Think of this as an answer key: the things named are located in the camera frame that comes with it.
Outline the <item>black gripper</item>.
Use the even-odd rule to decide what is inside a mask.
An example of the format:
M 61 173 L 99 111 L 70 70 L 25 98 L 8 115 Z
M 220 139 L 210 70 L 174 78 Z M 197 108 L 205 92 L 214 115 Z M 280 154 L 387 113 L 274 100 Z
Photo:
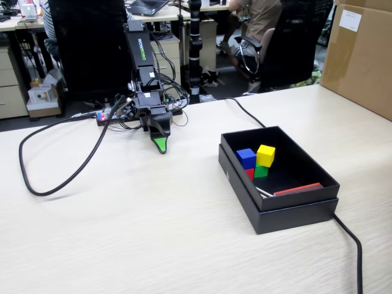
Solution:
M 167 152 L 167 139 L 171 134 L 172 113 L 162 103 L 162 91 L 138 92 L 134 99 L 134 113 L 149 129 L 150 139 L 158 152 Z

